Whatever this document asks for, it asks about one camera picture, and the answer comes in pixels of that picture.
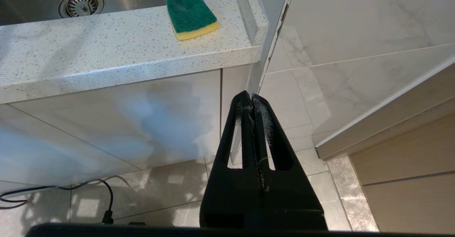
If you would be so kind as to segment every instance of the white quartz countertop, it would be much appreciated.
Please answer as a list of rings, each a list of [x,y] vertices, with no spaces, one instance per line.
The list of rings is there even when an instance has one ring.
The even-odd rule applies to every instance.
[[[237,0],[204,0],[220,28],[178,41],[166,6],[0,26],[0,104],[258,61]]]

